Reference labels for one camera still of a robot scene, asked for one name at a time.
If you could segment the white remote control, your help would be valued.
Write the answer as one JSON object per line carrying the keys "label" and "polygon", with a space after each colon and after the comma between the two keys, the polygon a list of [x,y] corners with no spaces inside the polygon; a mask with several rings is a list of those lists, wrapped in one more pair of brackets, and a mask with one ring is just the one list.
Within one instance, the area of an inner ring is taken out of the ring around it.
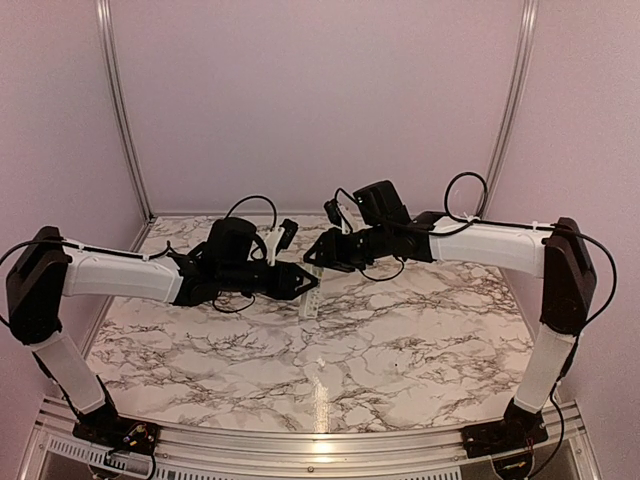
{"label": "white remote control", "polygon": [[318,316],[321,303],[321,281],[324,269],[311,264],[305,264],[304,268],[318,280],[318,284],[301,296],[299,317],[301,319],[315,319]]}

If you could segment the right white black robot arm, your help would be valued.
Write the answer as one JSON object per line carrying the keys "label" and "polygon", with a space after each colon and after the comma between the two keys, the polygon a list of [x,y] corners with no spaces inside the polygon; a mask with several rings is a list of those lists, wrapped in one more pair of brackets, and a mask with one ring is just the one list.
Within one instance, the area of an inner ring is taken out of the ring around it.
{"label": "right white black robot arm", "polygon": [[543,281],[540,322],[521,384],[495,430],[506,448],[534,431],[534,417],[563,376],[588,323],[597,277],[577,223],[561,218],[536,226],[457,221],[449,213],[411,217],[393,183],[383,180],[354,194],[365,228],[325,231],[305,262],[341,272],[362,271],[377,259],[396,257],[432,263],[460,261],[528,273]]}

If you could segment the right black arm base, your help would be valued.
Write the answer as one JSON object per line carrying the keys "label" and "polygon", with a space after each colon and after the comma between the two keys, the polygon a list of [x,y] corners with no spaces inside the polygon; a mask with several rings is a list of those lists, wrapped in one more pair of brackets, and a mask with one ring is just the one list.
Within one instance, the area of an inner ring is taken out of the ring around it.
{"label": "right black arm base", "polygon": [[531,413],[512,398],[500,420],[472,424],[461,429],[463,448],[469,458],[530,448],[549,438],[541,411]]}

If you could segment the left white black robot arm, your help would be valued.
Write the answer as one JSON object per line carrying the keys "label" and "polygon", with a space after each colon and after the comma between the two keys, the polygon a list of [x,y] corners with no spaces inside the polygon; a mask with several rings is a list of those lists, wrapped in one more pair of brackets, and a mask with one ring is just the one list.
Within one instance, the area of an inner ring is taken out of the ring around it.
{"label": "left white black robot arm", "polygon": [[126,423],[75,343],[63,334],[62,298],[104,295],[180,307],[213,303],[223,293],[295,300],[319,284],[303,267],[276,258],[296,231],[286,221],[261,238],[253,223],[226,217],[215,221],[208,238],[187,254],[166,248],[145,255],[80,244],[46,226],[15,247],[21,255],[6,276],[8,315],[2,321],[59,385],[79,423],[102,443],[116,445],[126,436]]}

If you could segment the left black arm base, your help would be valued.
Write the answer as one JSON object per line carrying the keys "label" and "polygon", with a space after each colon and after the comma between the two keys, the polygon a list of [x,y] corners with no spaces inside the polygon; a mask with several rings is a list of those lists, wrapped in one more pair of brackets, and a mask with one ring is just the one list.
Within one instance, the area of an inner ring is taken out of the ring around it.
{"label": "left black arm base", "polygon": [[115,415],[84,418],[74,425],[72,434],[114,452],[152,455],[159,431],[156,423]]}

